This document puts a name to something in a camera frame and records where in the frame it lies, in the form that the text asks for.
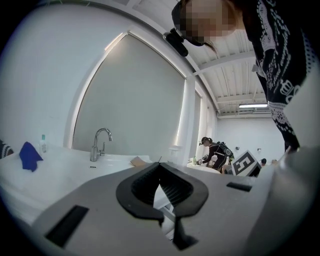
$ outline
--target black slot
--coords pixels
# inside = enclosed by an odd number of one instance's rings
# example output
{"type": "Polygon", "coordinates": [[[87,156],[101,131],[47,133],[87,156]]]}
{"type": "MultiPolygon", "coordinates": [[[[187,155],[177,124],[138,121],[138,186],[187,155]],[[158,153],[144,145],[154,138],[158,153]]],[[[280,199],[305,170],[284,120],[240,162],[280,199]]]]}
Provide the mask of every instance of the black slot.
{"type": "Polygon", "coordinates": [[[88,211],[86,207],[75,205],[45,237],[57,246],[63,247],[88,211]]]}
{"type": "Polygon", "coordinates": [[[230,182],[226,185],[229,188],[233,188],[236,190],[242,190],[242,191],[246,191],[246,192],[250,192],[252,186],[249,185],[243,185],[243,184],[239,184],[239,183],[234,183],[234,182],[230,182]]]}

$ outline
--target white countertop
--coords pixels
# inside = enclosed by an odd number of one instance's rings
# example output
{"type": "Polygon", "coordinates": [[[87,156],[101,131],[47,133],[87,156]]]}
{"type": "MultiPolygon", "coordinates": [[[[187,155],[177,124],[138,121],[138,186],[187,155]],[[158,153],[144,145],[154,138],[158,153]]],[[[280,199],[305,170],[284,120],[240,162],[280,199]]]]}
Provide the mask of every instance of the white countertop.
{"type": "MultiPolygon", "coordinates": [[[[91,162],[89,152],[49,145],[43,161],[31,172],[22,168],[19,153],[14,153],[0,160],[1,197],[14,216],[31,224],[47,207],[83,183],[132,168],[134,157],[106,154],[91,162]]],[[[151,163],[149,156],[139,157],[151,163]]]]}
{"type": "Polygon", "coordinates": [[[189,167],[189,168],[193,168],[193,169],[197,169],[197,170],[200,170],[200,171],[205,171],[205,172],[209,172],[209,173],[213,173],[213,174],[221,174],[219,171],[217,171],[215,169],[206,167],[205,164],[193,165],[192,163],[188,163],[186,166],[189,167]]]}

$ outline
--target backpack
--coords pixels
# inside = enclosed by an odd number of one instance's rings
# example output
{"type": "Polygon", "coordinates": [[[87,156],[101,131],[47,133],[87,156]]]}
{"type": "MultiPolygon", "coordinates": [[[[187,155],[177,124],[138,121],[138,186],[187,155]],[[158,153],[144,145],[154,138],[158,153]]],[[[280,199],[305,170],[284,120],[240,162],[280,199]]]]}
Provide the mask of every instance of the backpack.
{"type": "Polygon", "coordinates": [[[223,153],[226,154],[227,157],[233,155],[233,152],[227,147],[227,145],[224,142],[218,141],[217,144],[222,149],[223,153]]]}

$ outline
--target ceiling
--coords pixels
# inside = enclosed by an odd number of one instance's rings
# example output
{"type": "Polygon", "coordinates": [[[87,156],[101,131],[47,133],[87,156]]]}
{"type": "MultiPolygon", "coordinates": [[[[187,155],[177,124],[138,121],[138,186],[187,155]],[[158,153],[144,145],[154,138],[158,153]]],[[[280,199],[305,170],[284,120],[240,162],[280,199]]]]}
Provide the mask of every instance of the ceiling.
{"type": "MultiPolygon", "coordinates": [[[[178,0],[93,0],[142,20],[161,34],[174,27],[171,11],[178,0]]],[[[241,103],[265,103],[266,97],[252,67],[253,45],[244,30],[214,42],[217,54],[206,46],[185,41],[186,59],[212,97],[219,118],[268,118],[268,109],[239,111],[241,103]]]]}

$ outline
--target black patterned shirt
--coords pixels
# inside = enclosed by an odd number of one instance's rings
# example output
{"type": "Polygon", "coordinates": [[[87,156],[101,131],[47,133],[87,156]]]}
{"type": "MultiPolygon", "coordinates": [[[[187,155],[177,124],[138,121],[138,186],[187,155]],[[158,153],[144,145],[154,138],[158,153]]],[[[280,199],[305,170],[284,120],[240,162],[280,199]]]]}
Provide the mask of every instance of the black patterned shirt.
{"type": "Polygon", "coordinates": [[[256,55],[260,71],[257,76],[285,143],[296,149],[299,143],[283,110],[318,57],[300,17],[293,15],[288,1],[251,0],[250,3],[243,12],[243,22],[256,55]]]}
{"type": "Polygon", "coordinates": [[[0,159],[13,154],[11,147],[0,139],[0,159]]]}

